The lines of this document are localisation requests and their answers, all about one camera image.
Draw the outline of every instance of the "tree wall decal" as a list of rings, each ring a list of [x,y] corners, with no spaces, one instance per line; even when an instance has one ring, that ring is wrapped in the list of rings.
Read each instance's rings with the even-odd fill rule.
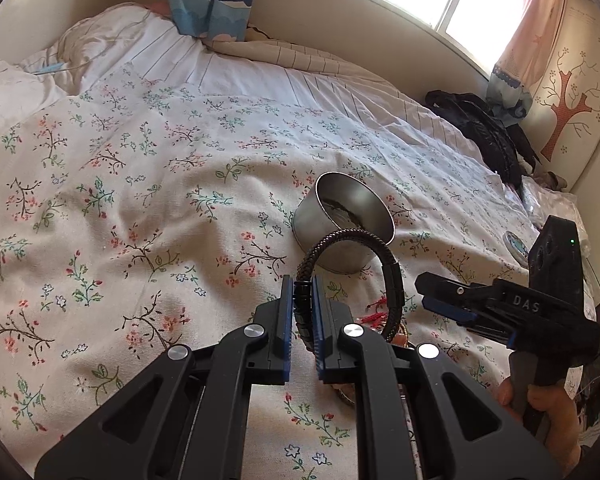
[[[544,98],[541,98],[540,96],[536,97],[536,102],[539,105],[551,108],[556,117],[554,132],[551,134],[551,137],[549,137],[544,148],[540,151],[548,161],[551,161],[555,145],[566,126],[573,126],[574,131],[579,137],[582,136],[582,132],[591,135],[590,126],[584,122],[584,119],[578,121],[573,120],[578,114],[590,114],[596,112],[596,119],[600,122],[600,108],[593,108],[587,104],[588,98],[597,99],[600,97],[600,83],[597,82],[595,87],[589,88],[584,92],[578,92],[578,86],[574,82],[569,85],[569,81],[574,72],[578,71],[578,75],[582,76],[587,75],[585,70],[598,72],[596,69],[597,64],[588,64],[586,61],[586,52],[581,51],[580,57],[582,58],[582,61],[580,64],[574,66],[565,73],[562,71],[562,58],[568,53],[569,49],[567,47],[564,47],[558,53],[557,73],[555,70],[549,72],[551,86],[542,87],[543,90],[547,90],[547,96]]]

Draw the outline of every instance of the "white comforter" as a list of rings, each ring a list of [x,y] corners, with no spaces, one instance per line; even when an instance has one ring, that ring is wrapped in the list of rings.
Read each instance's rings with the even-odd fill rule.
[[[0,127],[0,437],[30,472],[170,344],[214,344],[279,294],[303,256],[293,212],[325,171],[364,181],[392,212],[410,340],[485,387],[508,373],[504,348],[425,312],[413,287],[425,270],[526,281],[502,234],[531,246],[538,233],[475,145],[326,53],[230,48],[271,64],[118,7],[24,63],[85,65],[34,78],[17,109],[16,87],[0,90],[12,114]],[[354,316],[382,298],[376,263],[320,272]],[[242,477],[355,478],[355,455],[353,411],[294,340],[291,382],[254,388]]]

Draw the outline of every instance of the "pink curtain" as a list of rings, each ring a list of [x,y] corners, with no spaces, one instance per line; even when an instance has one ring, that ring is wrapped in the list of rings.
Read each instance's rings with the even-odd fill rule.
[[[542,77],[560,25],[564,0],[525,0],[520,26],[493,68],[487,102],[505,126],[520,122],[529,108],[528,88]]]

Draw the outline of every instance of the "window frame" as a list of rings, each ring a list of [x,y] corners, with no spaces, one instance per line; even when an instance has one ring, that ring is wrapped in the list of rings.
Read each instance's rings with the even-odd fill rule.
[[[451,22],[451,18],[453,17],[456,9],[458,8],[458,3],[460,0],[447,0],[445,10],[442,12],[440,16],[440,20],[433,27],[426,22],[423,22],[416,16],[410,14],[407,10],[401,9],[396,5],[392,4],[388,0],[372,0],[383,7],[400,14],[401,16],[407,18],[410,22],[418,25],[423,30],[426,30],[430,34],[432,34],[437,40],[441,41],[445,46],[449,47],[456,54],[464,58],[470,65],[472,65],[478,72],[480,72],[485,78],[489,79],[491,75],[491,71],[493,70],[493,66],[484,66],[469,52],[461,43],[456,41],[452,36],[446,33],[446,28]]]

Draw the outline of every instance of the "human hand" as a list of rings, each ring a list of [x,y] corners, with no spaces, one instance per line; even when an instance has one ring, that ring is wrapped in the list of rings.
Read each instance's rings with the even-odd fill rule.
[[[504,379],[496,391],[496,399],[516,420],[522,422],[519,414],[511,407],[513,384],[510,378]],[[527,402],[539,412],[546,412],[551,427],[544,445],[556,459],[563,476],[567,476],[580,461],[578,434],[580,425],[576,404],[562,386],[529,385]]]

